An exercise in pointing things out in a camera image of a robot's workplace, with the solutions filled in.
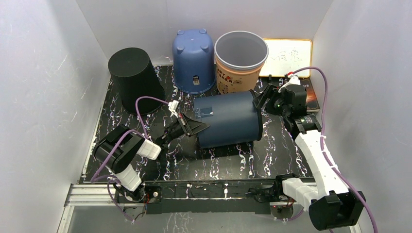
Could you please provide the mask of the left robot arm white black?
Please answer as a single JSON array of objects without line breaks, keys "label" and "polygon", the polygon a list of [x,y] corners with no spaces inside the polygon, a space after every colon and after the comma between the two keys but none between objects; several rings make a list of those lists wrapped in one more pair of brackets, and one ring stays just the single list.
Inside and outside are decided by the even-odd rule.
[{"label": "left robot arm white black", "polygon": [[166,146],[181,136],[194,136],[208,129],[209,124],[178,114],[173,123],[165,127],[164,133],[154,142],[142,134],[121,124],[107,134],[93,149],[93,156],[102,163],[99,170],[107,168],[113,175],[117,191],[133,202],[145,196],[143,180],[131,165],[135,156],[156,160]]}]

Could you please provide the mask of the light blue plastic bucket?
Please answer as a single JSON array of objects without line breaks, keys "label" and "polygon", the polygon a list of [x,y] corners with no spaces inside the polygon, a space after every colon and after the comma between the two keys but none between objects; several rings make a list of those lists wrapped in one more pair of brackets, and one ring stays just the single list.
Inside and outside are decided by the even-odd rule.
[{"label": "light blue plastic bucket", "polygon": [[214,44],[206,29],[178,30],[172,43],[174,83],[188,94],[208,91],[216,82]]}]

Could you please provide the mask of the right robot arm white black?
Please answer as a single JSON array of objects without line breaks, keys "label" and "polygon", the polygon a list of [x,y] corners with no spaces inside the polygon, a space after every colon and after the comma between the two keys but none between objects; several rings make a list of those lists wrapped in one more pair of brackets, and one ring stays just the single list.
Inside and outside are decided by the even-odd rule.
[{"label": "right robot arm white black", "polygon": [[337,165],[321,142],[321,124],[307,111],[306,98],[306,89],[301,85],[278,87],[269,84],[253,100],[257,109],[283,118],[285,128],[302,151],[316,183],[313,188],[295,174],[278,175],[274,196],[280,201],[291,198],[303,206],[317,230],[354,226],[363,211],[365,197],[336,174]]}]

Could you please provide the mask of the black ribbed plastic bucket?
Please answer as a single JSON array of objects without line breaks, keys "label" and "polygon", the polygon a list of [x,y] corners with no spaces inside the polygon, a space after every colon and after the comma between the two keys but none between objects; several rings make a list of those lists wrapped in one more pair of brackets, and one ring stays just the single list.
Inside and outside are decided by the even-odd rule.
[{"label": "black ribbed plastic bucket", "polygon": [[129,113],[137,114],[136,100],[140,97],[165,100],[165,90],[145,50],[131,47],[117,51],[108,61],[108,70]]}]

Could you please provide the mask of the large dark blue bucket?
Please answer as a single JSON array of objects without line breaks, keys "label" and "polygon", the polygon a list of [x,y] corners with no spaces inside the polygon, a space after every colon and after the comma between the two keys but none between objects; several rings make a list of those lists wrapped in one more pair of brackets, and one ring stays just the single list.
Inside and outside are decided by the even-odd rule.
[{"label": "large dark blue bucket", "polygon": [[196,120],[209,127],[198,133],[201,148],[259,141],[263,134],[261,110],[256,108],[253,90],[196,98]]}]

